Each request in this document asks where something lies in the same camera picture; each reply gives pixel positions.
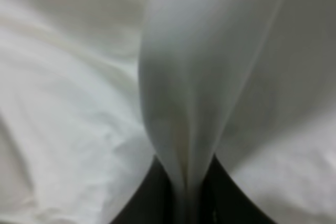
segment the black object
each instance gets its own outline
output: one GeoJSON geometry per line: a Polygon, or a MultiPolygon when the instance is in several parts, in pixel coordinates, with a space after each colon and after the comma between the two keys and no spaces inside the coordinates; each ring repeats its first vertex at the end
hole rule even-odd
{"type": "MultiPolygon", "coordinates": [[[[169,179],[155,158],[130,202],[111,224],[173,224],[169,179]]],[[[204,180],[200,224],[275,224],[236,186],[214,157],[204,180]]]]}

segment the dark object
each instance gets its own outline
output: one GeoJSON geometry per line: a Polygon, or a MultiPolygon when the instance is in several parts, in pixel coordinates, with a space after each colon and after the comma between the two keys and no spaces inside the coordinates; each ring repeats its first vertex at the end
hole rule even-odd
{"type": "MultiPolygon", "coordinates": [[[[130,202],[111,224],[172,224],[169,179],[155,158],[130,202]]],[[[236,186],[214,157],[203,183],[200,224],[275,224],[236,186]]]]}

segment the white cloth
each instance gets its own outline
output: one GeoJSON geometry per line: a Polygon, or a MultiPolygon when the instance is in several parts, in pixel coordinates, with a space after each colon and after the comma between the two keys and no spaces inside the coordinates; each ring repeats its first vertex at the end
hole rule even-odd
{"type": "Polygon", "coordinates": [[[0,222],[107,224],[153,157],[143,0],[0,0],[0,222]]]}

